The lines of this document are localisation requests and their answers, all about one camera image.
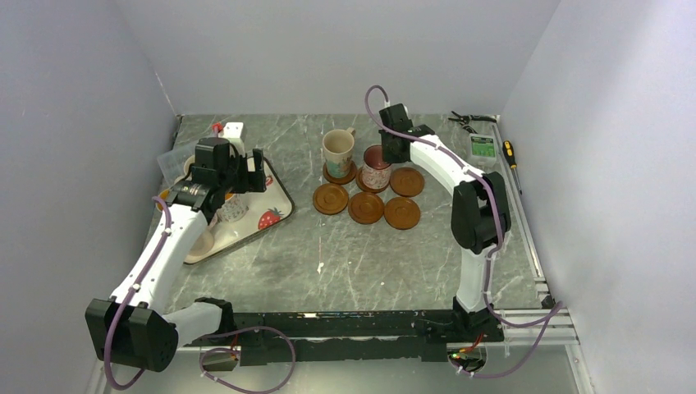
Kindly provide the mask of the cream patterned mug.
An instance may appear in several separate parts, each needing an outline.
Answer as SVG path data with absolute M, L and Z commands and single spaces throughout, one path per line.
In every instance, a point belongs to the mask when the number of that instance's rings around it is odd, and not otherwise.
M 343 178 L 350 173 L 355 147 L 355 129 L 329 131 L 322 141 L 323 157 L 327 173 L 333 178 Z

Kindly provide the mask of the dark brown wooden coaster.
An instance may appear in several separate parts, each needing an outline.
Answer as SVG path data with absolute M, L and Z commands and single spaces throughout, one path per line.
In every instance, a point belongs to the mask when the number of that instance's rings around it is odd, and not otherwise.
M 385 204 L 384 217 L 391 227 L 408 230 L 419 224 L 421 211 L 412 199 L 398 196 Z

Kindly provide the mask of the orange interior white mug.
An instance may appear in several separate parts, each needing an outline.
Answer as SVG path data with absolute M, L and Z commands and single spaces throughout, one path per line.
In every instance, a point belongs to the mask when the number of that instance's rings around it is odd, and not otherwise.
M 241 220 L 249 208 L 245 200 L 238 194 L 226 193 L 217 216 L 221 222 L 237 222 Z

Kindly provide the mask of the pink mug purple interior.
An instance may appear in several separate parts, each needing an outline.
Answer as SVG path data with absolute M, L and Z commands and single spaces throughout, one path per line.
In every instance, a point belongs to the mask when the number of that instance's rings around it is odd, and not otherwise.
M 191 246 L 187 256 L 185 257 L 185 261 L 187 263 L 194 263 L 204 259 L 209 255 L 209 252 L 214 247 L 214 243 L 215 240 L 212 231 L 209 229 L 204 230 Z

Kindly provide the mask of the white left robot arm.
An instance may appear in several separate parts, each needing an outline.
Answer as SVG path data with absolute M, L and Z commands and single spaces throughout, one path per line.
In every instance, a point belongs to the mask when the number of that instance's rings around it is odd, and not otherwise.
M 223 345 L 235 336 L 228 301 L 203 297 L 175 313 L 161 310 L 185 258 L 227 195 L 267 189 L 264 152 L 244 153 L 226 138 L 206 137 L 195 146 L 194 159 L 166 199 L 154 198 L 163 215 L 130 273 L 106 300 L 91 300 L 85 311 L 106 370 L 119 364 L 161 372 L 183 345 L 202 337 Z

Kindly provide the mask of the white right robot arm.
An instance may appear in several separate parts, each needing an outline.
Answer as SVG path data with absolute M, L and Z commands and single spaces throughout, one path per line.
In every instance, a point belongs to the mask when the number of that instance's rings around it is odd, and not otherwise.
M 452 329 L 461 340 L 471 341 L 492 320 L 486 301 L 492 254 L 511 225 L 505 181 L 498 172 L 468 164 L 430 127 L 416 126 L 404 104 L 387 103 L 378 114 L 382 159 L 421 167 L 451 196 L 450 229 L 462 249 Z

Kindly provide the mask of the white strawberry serving tray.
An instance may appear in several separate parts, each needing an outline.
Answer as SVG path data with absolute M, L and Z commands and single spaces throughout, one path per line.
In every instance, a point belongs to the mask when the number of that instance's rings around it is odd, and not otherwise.
M 237 222 L 221 222 L 217 215 L 208 227 L 212 231 L 215 240 L 214 247 L 209 252 L 209 255 L 194 263 L 185 261 L 186 264 L 200 263 L 225 250 L 237 249 L 244 243 L 259 237 L 271 227 L 280 224 L 281 221 L 293 214 L 295 210 L 294 201 L 277 177 L 271 162 L 265 160 L 264 166 L 266 191 L 240 195 L 245 200 L 249 210 Z

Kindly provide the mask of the clear plastic screw box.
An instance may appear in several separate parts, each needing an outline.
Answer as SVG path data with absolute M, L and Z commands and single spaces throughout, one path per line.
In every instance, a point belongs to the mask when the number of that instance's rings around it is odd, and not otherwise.
M 158 166 L 166 178 L 177 178 L 185 175 L 184 164 L 186 160 L 195 154 L 196 142 L 175 147 L 157 157 Z

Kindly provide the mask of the black pliers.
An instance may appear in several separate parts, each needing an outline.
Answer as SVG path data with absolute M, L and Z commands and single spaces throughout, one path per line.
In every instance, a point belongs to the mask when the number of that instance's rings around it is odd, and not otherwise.
M 497 118 L 489 115 L 460 115 L 457 112 L 451 111 L 451 117 L 448 121 L 453 121 L 461 126 L 461 128 L 469 134 L 477 134 L 477 131 L 471 126 L 473 122 L 489 122 L 497 124 Z

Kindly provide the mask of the white green electronic device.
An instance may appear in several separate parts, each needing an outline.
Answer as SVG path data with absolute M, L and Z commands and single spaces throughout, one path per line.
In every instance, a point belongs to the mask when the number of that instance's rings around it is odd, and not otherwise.
M 476 167 L 492 167 L 497 162 L 497 142 L 493 136 L 469 134 L 467 162 Z

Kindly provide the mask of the yellow black screwdriver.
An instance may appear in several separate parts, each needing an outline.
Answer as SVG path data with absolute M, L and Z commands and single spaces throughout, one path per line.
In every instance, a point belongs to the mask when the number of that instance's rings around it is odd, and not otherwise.
M 504 140 L 503 141 L 503 155 L 506 160 L 506 163 L 508 167 L 511 170 L 511 174 L 513 176 L 513 180 L 515 183 L 515 187 L 520 195 L 523 194 L 521 184 L 520 184 L 520 179 L 519 179 L 519 174 L 517 172 L 517 162 L 515 158 L 515 149 L 513 144 L 509 140 Z

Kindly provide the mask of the black base frame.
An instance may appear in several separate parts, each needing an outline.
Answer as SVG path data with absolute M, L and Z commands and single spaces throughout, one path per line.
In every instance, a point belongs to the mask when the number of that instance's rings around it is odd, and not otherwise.
M 451 309 L 339 312 L 236 312 L 215 337 L 196 346 L 237 346 L 244 366 L 343 360 L 445 362 L 456 346 L 501 343 L 488 312 Z

